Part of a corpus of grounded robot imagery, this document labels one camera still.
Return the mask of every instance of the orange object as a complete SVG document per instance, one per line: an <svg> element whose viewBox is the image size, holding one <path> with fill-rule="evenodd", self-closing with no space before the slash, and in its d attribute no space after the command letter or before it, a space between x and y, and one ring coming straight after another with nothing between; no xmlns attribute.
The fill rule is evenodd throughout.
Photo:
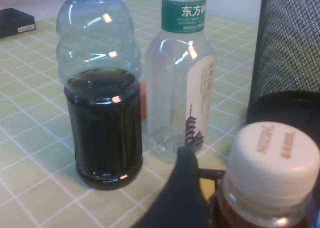
<svg viewBox="0 0 320 228"><path fill-rule="evenodd" d="M147 86L146 83L141 83L141 112L142 120L147 118Z"/></svg>

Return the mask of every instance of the white bottle cap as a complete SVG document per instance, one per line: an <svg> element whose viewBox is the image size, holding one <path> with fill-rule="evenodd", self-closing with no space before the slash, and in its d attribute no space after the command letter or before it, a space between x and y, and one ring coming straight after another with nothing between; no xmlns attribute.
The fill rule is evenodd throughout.
<svg viewBox="0 0 320 228"><path fill-rule="evenodd" d="M238 134L227 174L251 202L290 207L311 192L319 168L320 152L309 136L285 124L260 122Z"/></svg>

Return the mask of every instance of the water bottle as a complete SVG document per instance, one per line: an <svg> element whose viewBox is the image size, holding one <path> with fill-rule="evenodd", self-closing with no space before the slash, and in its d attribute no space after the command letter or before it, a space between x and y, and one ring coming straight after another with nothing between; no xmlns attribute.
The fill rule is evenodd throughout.
<svg viewBox="0 0 320 228"><path fill-rule="evenodd" d="M58 20L78 174L96 189L132 182L143 163L140 48L122 0L66 0Z"/></svg>
<svg viewBox="0 0 320 228"><path fill-rule="evenodd" d="M158 149L196 152L206 139L216 55L204 35L207 0L162 0L162 30L146 53L147 130Z"/></svg>

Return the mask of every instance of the brown liquid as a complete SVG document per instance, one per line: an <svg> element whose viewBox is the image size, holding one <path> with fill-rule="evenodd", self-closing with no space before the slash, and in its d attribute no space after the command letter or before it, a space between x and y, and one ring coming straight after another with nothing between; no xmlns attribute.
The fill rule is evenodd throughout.
<svg viewBox="0 0 320 228"><path fill-rule="evenodd" d="M214 195L210 200L212 207L213 220L215 221L215 228L266 228L263 226L257 226L244 220L238 215L234 209L229 205L226 197L222 192L218 192L218 195ZM307 222L307 218L304 218L301 222L294 226L286 226L282 228L309 228L310 225Z"/></svg>

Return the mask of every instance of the grid pattern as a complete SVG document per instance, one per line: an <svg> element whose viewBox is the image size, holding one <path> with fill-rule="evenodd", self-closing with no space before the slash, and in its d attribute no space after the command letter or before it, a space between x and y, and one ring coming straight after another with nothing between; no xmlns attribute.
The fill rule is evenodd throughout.
<svg viewBox="0 0 320 228"><path fill-rule="evenodd" d="M144 61L160 31L161 4L127 4ZM244 124L258 30L213 15L206 20L219 59L208 138L197 155L201 167L225 169L234 135ZM144 165L136 181L109 192L82 183L58 77L55 23L56 18L40 21L35 31L0 40L0 226L129 227L157 197L173 164L144 136Z"/></svg>

